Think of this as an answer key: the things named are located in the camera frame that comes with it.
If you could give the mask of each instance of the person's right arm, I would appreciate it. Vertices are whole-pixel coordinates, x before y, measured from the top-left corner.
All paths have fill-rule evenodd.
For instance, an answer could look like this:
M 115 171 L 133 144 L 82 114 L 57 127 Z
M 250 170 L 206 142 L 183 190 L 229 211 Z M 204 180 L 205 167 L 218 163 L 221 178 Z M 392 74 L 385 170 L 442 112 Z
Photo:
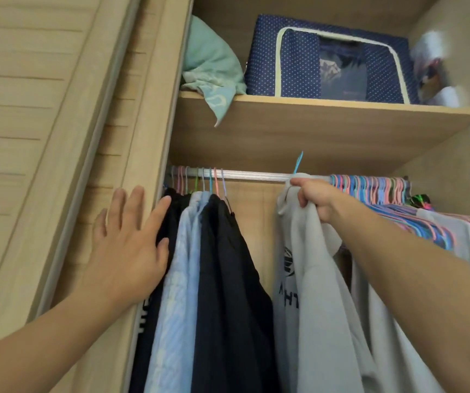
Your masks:
M 470 393 L 470 264 L 322 180 L 292 178 L 317 205 L 448 393 Z

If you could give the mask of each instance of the polka dot fabric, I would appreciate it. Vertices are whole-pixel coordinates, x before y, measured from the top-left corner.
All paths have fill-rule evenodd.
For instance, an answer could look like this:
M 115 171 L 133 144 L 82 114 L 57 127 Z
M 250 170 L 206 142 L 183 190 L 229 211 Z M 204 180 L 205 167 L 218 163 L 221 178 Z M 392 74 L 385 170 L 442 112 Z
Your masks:
M 275 95 L 275 47 L 279 30 L 286 26 L 353 35 L 390 45 L 398 54 L 410 102 L 420 103 L 407 39 L 273 15 L 259 15 L 255 25 L 245 73 L 248 95 Z M 280 49 L 282 96 L 322 98 L 319 47 L 316 34 L 294 30 L 284 33 Z M 403 103 L 397 68 L 388 48 L 363 43 L 363 58 L 367 68 L 366 99 L 370 102 Z

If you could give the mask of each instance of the hand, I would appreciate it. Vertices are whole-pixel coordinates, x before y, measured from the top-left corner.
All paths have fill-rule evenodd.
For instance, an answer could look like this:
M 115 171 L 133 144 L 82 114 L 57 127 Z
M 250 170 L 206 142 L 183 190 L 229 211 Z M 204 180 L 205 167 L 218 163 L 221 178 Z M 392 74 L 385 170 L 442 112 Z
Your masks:
M 160 200 L 140 228 L 144 189 L 135 187 L 126 200 L 123 189 L 115 190 L 106 226 L 106 210 L 94 222 L 93 249 L 80 289 L 109 301 L 118 316 L 146 299 L 162 279 L 168 260 L 169 240 L 155 246 L 171 197 Z
M 291 178 L 290 183 L 300 187 L 298 193 L 300 206 L 305 207 L 308 201 L 311 201 L 317 206 L 320 220 L 326 223 L 331 223 L 336 201 L 351 198 L 323 179 Z

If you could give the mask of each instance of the person's left hand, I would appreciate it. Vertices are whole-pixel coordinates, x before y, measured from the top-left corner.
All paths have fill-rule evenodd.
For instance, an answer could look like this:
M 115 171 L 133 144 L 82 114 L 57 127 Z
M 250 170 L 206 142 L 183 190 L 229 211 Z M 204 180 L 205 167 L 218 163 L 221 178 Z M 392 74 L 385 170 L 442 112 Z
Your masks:
M 80 289 L 109 301 L 116 314 L 146 299 L 166 271 L 169 241 L 164 238 L 155 246 L 155 239 L 171 197 L 160 200 L 141 228 L 143 198 L 141 186 L 129 198 L 117 189 L 107 225 L 106 209 L 94 222 L 93 249 Z

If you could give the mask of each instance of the green fabric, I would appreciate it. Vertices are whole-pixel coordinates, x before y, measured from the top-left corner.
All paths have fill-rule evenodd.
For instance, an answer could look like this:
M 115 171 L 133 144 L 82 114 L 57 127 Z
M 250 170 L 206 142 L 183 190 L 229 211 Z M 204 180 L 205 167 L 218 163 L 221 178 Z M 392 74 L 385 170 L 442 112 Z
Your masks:
M 188 88 L 201 93 L 217 117 L 217 127 L 235 94 L 245 94 L 244 73 L 230 46 L 196 16 L 191 17 L 182 76 Z

